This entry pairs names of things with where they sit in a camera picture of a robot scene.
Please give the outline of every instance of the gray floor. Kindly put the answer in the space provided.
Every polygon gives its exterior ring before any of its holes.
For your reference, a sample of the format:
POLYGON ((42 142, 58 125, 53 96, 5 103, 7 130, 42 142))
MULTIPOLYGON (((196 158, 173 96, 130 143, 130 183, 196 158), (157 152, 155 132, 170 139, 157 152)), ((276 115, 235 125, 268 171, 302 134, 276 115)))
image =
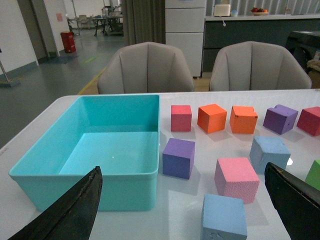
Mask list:
POLYGON ((121 35, 104 36, 95 30, 82 30, 74 37, 76 52, 40 64, 18 79, 15 87, 0 87, 0 148, 17 135, 56 99, 78 94, 124 46, 121 35))

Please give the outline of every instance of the orange foam cube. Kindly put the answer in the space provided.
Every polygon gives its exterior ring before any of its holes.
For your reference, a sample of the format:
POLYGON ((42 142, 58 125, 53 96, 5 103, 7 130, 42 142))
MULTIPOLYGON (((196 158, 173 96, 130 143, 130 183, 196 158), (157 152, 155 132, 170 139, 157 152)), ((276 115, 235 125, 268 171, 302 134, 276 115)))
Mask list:
POLYGON ((217 104, 200 106, 197 124, 207 134, 224 130, 226 127, 227 111, 217 104))
POLYGON ((253 134, 258 114, 252 106, 232 106, 230 116, 231 131, 234 134, 253 134))

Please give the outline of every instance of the foam cube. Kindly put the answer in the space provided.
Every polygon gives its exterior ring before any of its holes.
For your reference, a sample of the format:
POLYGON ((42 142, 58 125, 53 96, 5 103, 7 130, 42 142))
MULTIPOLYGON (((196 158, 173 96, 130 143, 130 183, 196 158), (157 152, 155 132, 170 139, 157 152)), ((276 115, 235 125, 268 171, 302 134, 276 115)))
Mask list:
POLYGON ((296 126, 312 136, 319 136, 320 106, 302 109, 296 126))
POLYGON ((205 194, 201 214, 201 240, 246 240, 247 223, 241 199, 205 194))
POLYGON ((263 126, 281 135, 294 127, 297 116, 297 110, 278 104, 267 109, 263 126))
POLYGON ((255 136, 250 150, 251 164, 257 174, 264 174, 267 163, 286 169, 290 151, 280 137, 255 136))
POLYGON ((246 157, 219 158, 214 174, 215 186, 221 196, 253 203, 260 179, 246 157))
POLYGON ((170 138, 162 153, 163 174, 190 179, 195 162, 194 141, 170 138))
POLYGON ((320 160, 313 161, 305 182, 320 191, 320 160))
POLYGON ((252 106, 232 106, 230 127, 234 134, 253 134, 258 115, 252 106))
POLYGON ((190 132, 192 112, 190 105, 171 106, 171 131, 190 132))
POLYGON ((200 106, 197 124, 207 134, 224 130, 226 127, 227 111, 217 104, 200 106))

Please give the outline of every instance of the turquoise plastic bin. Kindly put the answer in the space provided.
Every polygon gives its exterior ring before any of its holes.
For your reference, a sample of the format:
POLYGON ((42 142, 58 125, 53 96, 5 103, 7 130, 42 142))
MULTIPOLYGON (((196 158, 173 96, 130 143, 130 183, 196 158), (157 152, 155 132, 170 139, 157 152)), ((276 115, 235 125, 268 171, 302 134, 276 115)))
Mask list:
POLYGON ((95 166, 99 211, 147 211, 156 204, 159 96, 79 97, 9 171, 40 211, 95 166))

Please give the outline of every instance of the doorway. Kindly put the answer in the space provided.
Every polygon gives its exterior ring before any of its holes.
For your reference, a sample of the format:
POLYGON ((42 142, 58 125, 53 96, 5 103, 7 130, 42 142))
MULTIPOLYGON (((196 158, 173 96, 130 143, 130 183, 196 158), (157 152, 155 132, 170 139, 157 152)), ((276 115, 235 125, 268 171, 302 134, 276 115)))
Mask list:
POLYGON ((58 54, 44 1, 17 0, 17 2, 38 63, 42 64, 56 57, 58 54))

